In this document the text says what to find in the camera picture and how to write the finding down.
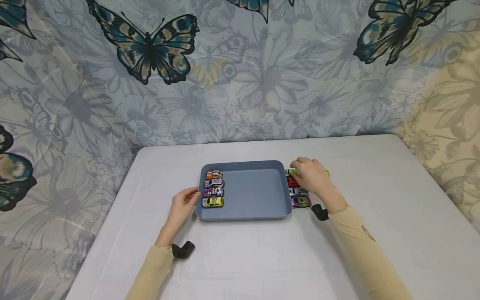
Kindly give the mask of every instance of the black clip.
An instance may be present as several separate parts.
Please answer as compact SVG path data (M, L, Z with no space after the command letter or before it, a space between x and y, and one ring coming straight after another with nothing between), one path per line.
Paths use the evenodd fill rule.
M190 256L190 254L195 249L195 245L191 241L186 241L183 247L179 247L176 244L172 244L172 253L173 257L185 259Z
M310 209L320 221L328 220L328 211L327 209L322 209L320 204L315 204Z

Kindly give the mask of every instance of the arm sleeve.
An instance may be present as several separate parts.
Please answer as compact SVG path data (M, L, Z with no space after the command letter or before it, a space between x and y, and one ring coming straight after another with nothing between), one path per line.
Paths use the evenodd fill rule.
M150 247L125 300L155 300L160 286L170 272L172 261L171 246Z
M329 214L329 218L372 300L412 299L396 269L353 207L348 206L342 212Z

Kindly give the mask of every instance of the fabric backdrop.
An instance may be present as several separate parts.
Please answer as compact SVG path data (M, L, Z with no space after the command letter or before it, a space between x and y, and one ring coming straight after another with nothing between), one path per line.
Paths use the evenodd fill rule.
M480 232L479 95L478 0L0 0L0 299L65 298L143 146L395 133Z

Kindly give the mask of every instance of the gray tray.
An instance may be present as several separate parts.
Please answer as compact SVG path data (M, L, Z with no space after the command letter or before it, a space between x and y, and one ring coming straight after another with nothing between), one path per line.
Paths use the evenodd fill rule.
M195 213L203 221L283 219L292 212L287 178L278 160L205 165L198 188L202 194L210 170L223 172L224 205L205 209L200 199Z

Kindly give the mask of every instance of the toy car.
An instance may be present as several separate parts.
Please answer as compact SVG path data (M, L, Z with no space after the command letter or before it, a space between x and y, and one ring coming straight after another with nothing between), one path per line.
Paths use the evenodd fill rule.
M310 207L312 205L312 201L310 200L310 197L290 197L292 200L292 206L293 208L297 207Z
M292 173L295 173L297 175L300 175L300 171L298 171L297 169L293 168L293 169L285 169L285 176L292 176Z
M205 188L204 197L223 197L223 188L219 186Z
M299 187L299 183L293 177L287 177L287 183L289 188L297 188Z
M213 170L207 172L207 179L215 179L215 178L222 178L222 171Z
M219 186L221 188L223 188L223 186L225 185L225 183L223 182L223 179L210 179L210 180L207 180L205 181L205 187L208 188L208 187L211 187L211 186Z
M304 188L289 188L290 196L308 196L308 191Z
M223 198L222 197L204 198L202 200L202 206L204 208L211 208L211 207L221 208L223 206Z

